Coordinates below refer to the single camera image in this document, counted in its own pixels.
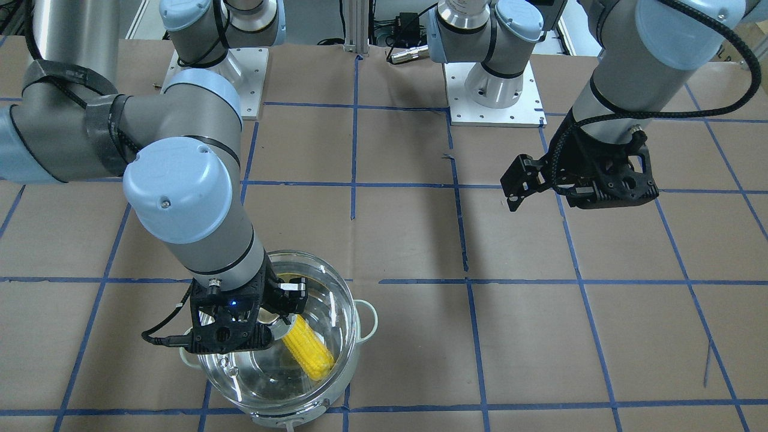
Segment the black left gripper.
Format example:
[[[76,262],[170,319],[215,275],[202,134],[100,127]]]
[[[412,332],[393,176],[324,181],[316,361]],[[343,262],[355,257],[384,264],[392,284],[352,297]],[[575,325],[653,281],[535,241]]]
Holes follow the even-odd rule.
[[[630,128],[631,138],[625,144],[601,142],[575,128],[566,137],[557,175],[552,176],[549,166],[554,148],[568,127],[569,123],[560,125],[543,159],[518,155],[502,175],[501,186],[510,212],[516,212],[530,195],[546,191],[554,184],[576,189],[566,194],[568,199],[651,198],[647,135],[639,125]]]

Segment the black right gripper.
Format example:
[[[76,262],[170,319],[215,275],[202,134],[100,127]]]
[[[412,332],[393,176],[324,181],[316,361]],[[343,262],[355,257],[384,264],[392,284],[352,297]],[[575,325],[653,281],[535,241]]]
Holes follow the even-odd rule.
[[[252,279],[231,289],[223,287],[222,277],[209,276],[201,284],[190,284],[190,315],[194,328],[211,325],[232,328],[242,323],[254,328],[261,342],[271,343],[287,336],[302,314],[308,299],[308,280],[294,277],[286,282],[272,268],[271,258],[263,260]]]

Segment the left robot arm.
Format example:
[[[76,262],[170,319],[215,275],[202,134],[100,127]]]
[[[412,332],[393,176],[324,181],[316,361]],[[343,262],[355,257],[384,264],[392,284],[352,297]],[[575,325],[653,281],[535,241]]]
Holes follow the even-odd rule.
[[[522,90],[535,44],[560,16],[562,1],[438,1],[428,12],[430,56],[469,62],[470,97],[501,109]],[[508,207],[551,189],[571,207],[634,207],[658,197],[644,127],[653,118],[701,118],[740,109],[761,84],[754,53],[735,34],[766,20],[765,1],[582,1],[603,49],[545,156],[519,155],[501,177]],[[751,69],[744,96],[726,107],[665,112],[689,77],[728,40]]]

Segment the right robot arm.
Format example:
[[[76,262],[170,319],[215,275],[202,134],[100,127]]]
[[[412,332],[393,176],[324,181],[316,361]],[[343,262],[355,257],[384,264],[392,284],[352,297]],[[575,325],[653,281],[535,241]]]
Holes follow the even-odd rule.
[[[239,199],[241,98],[211,70],[227,57],[235,27],[219,3],[164,1],[161,14],[190,63],[157,95],[124,95],[117,72],[118,5],[112,1],[24,1],[31,57],[22,103],[2,109],[2,177],[18,184],[120,178],[143,227],[194,279],[192,329],[156,337],[190,353],[263,350],[274,341],[260,310],[287,320],[305,306],[302,282],[272,270]]]

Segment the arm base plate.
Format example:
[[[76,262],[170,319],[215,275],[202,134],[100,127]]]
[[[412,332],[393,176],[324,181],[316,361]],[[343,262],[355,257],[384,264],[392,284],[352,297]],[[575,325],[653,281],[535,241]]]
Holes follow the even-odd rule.
[[[258,120],[268,59],[265,47],[239,47],[227,51],[218,65],[193,68],[181,66],[175,54],[161,93],[203,123],[226,116]]]
[[[458,126],[543,127],[547,121],[532,66],[513,79],[491,76],[480,63],[444,65],[451,123]]]

